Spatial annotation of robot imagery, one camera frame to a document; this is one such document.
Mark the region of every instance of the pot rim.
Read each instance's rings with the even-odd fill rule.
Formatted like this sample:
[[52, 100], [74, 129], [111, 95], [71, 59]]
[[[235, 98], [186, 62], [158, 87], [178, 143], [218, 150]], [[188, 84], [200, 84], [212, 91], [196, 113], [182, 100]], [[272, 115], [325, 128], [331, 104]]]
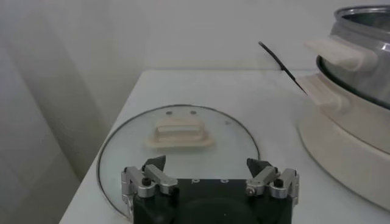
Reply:
[[345, 19], [346, 15], [363, 14], [363, 13], [388, 13], [390, 14], [390, 5], [362, 5], [354, 7], [344, 7], [335, 12], [335, 18], [340, 25], [358, 33], [365, 34], [370, 37], [376, 37], [383, 41], [390, 40], [390, 31], [385, 31], [376, 27], [367, 26], [364, 24], [353, 22]]

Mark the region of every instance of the beige lid handle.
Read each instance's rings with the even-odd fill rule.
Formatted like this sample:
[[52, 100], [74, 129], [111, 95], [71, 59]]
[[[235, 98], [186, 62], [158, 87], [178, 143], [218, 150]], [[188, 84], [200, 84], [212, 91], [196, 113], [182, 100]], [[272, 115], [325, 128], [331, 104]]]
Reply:
[[204, 147], [213, 139], [200, 119], [168, 118], [156, 123], [151, 137], [146, 141], [150, 148]]

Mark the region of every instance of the screw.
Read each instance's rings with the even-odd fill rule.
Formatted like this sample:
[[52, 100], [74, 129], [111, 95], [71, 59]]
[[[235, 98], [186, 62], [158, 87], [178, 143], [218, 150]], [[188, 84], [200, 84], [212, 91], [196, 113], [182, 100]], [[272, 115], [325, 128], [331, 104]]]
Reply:
[[149, 177], [142, 178], [142, 185], [143, 186], [150, 186], [152, 185], [152, 180]]
[[247, 194], [248, 196], [254, 196], [254, 195], [256, 194], [255, 189], [252, 188], [252, 187], [247, 187], [245, 191], [246, 191], [246, 194]]

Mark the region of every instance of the white countertop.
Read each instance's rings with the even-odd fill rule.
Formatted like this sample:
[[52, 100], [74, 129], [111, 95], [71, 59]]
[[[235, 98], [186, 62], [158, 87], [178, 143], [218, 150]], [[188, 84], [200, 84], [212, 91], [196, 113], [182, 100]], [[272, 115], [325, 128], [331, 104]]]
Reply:
[[[314, 71], [292, 71], [296, 76]], [[300, 174], [293, 223], [389, 223], [390, 212], [347, 190], [304, 149], [296, 130], [314, 105], [281, 71], [146, 71], [119, 114], [113, 131], [129, 118], [171, 104], [212, 107], [238, 119], [254, 136], [261, 158]], [[96, 184], [96, 160], [60, 224], [129, 223], [109, 207]]]

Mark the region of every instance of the white appliance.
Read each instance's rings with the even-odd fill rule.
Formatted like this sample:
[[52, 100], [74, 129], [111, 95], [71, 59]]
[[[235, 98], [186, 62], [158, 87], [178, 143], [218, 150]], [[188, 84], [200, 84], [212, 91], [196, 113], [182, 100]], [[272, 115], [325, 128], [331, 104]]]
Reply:
[[390, 210], [390, 111], [323, 73], [297, 81], [317, 105], [298, 126], [311, 156], [343, 185]]

